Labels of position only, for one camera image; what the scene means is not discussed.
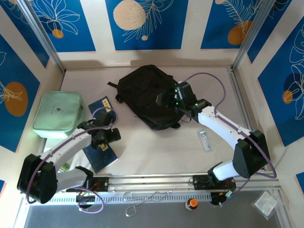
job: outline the orange circle pattern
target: orange circle pattern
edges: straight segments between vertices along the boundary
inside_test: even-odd
[[[63,35],[64,35],[63,32],[61,30],[59,30],[59,29],[54,29],[52,31],[52,34],[53,34],[54,37],[56,37],[58,39],[61,39],[63,37]]]
[[[283,99],[285,104],[290,104],[293,101],[293,93],[290,92],[289,90],[286,90],[283,93],[282,99]]]
[[[244,21],[242,23],[242,25],[239,24],[239,25],[236,25],[235,27],[233,27],[233,29],[228,34],[228,42],[232,45],[242,44],[244,41],[244,38],[245,38],[245,36],[243,34],[242,26],[246,27],[246,29],[245,29],[245,35],[246,35],[251,24],[252,24],[252,21],[247,20],[247,21]]]
[[[22,94],[19,96],[19,98],[21,98],[20,100],[15,99],[13,97],[9,97],[8,99],[4,100],[4,103],[6,109],[10,114],[16,117],[23,116],[27,110],[29,103],[28,93],[26,88],[23,86],[23,84],[19,82],[11,82],[5,88],[14,93],[22,92]]]

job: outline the white floor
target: white floor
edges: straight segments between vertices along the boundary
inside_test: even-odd
[[[227,98],[218,110],[232,121],[246,127],[226,68],[160,67],[160,69],[173,75],[176,81],[181,81],[197,72],[217,75],[224,82],[227,90]],[[127,67],[66,72],[62,91],[79,92],[87,105],[108,96],[119,115],[116,127],[122,139],[111,144],[119,159],[98,174],[205,172],[221,161],[226,162],[232,159],[233,151],[230,146],[210,129],[207,129],[207,133],[212,151],[203,150],[197,135],[197,130],[203,126],[195,121],[181,122],[181,128],[178,130],[152,131],[139,118],[134,117],[134,113],[126,104],[118,103],[115,100],[116,89],[108,86],[107,83],[109,81],[118,83],[120,78],[134,70],[135,68]],[[189,83],[198,99],[204,98],[213,105],[223,96],[220,84],[210,76],[196,76]],[[86,117],[90,119],[88,107]],[[74,157],[71,168],[79,165],[91,169],[83,151]]]

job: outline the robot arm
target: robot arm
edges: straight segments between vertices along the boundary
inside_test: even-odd
[[[187,117],[212,129],[228,142],[234,150],[233,160],[218,164],[208,171],[210,185],[236,176],[249,178],[267,164],[258,149],[240,133],[243,132],[253,139],[269,158],[264,134],[260,131],[252,132],[232,122],[221,113],[215,113],[215,108],[211,103],[205,99],[196,99],[191,86],[187,82],[176,84],[171,91],[159,94],[156,103],[159,106],[176,109]]]
[[[61,148],[42,164],[31,184],[29,196],[40,203],[46,203],[58,191],[76,186],[90,186],[93,173],[83,167],[76,167],[67,172],[58,171],[61,166],[83,148],[89,145],[97,148],[103,143],[108,144],[120,140],[121,137],[117,128],[90,131],[92,128],[108,126],[112,119],[113,117],[110,114],[101,113],[97,119],[81,123],[67,139],[55,146],[54,148]],[[30,154],[25,158],[17,185],[21,192],[27,192],[34,170],[52,153],[53,149],[44,152],[41,156]]]

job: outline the backpack strap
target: backpack strap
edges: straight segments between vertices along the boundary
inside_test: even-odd
[[[108,82],[108,85],[109,85],[109,86],[112,86],[112,87],[114,87],[114,88],[116,88],[116,89],[118,88],[118,85],[116,85],[116,84],[114,84],[114,83],[112,83],[112,82]]]
[[[173,128],[173,129],[178,129],[180,127],[181,127],[181,125],[179,123],[175,123],[171,126],[171,128]]]

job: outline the blue notebook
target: blue notebook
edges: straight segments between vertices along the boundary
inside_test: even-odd
[[[299,182],[302,192],[304,194],[304,172],[297,174],[296,177],[298,179],[298,182]]]
[[[112,108],[111,103],[107,96],[105,96],[104,98],[89,105],[89,109],[90,109],[91,113],[93,113],[99,107]],[[108,113],[112,114],[113,116],[115,115],[114,112],[110,109],[103,109],[103,110],[97,111],[97,113],[95,115],[98,116],[100,114],[100,112],[108,112]],[[102,144],[101,148],[98,148],[98,149],[94,149],[90,145],[90,146],[84,148],[84,152],[85,152],[85,155],[88,158],[89,162],[91,163],[92,168],[95,171],[95,173],[98,173],[100,170],[104,169],[105,167],[112,164],[114,161],[116,161],[118,159],[116,154],[114,153],[114,151],[108,144]]]

